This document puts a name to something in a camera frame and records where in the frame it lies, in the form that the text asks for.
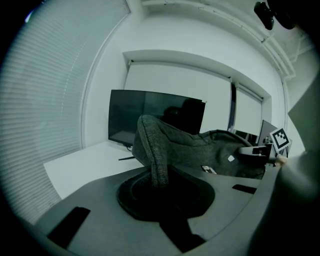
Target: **white label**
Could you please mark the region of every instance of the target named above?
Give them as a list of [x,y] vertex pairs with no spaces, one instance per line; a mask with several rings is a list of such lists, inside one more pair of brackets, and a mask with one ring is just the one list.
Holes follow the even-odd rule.
[[229,161],[229,162],[232,162],[233,160],[235,160],[235,158],[234,158],[232,155],[230,155],[230,156],[228,157],[228,161]]

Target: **tag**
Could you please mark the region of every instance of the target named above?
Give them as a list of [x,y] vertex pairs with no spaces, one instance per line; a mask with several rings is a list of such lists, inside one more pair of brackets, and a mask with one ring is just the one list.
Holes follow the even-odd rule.
[[279,153],[291,144],[283,128],[279,128],[270,133],[275,151]]
[[201,167],[206,173],[217,174],[210,166],[202,165]]
[[228,157],[228,161],[229,161],[229,162],[232,162],[233,160],[235,160],[235,158],[234,158],[232,155],[230,155],[230,156]]

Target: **fabric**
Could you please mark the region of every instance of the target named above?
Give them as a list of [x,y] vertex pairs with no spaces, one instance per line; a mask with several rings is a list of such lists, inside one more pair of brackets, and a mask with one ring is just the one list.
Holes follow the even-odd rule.
[[202,166],[209,166],[218,175],[261,179],[265,170],[262,158],[238,153],[238,148],[251,146],[228,131],[191,135],[153,116],[142,115],[137,123],[132,154],[144,166],[151,166],[152,186],[165,188],[169,182],[167,165],[199,171]]

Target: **monitor stand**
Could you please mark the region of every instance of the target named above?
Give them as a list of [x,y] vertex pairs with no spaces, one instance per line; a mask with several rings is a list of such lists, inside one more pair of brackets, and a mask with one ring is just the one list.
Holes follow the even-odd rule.
[[122,160],[134,159],[134,158],[135,158],[134,156],[130,156],[130,157],[126,157],[126,158],[120,158],[118,160],[122,161]]

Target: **ceiling camera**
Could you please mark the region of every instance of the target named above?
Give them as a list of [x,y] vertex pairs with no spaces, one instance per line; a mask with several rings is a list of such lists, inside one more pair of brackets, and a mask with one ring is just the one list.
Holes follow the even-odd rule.
[[274,17],[286,29],[292,30],[295,25],[287,15],[284,5],[276,0],[267,0],[269,8],[265,2],[257,2],[254,6],[254,12],[260,18],[267,30],[272,30],[274,26]]

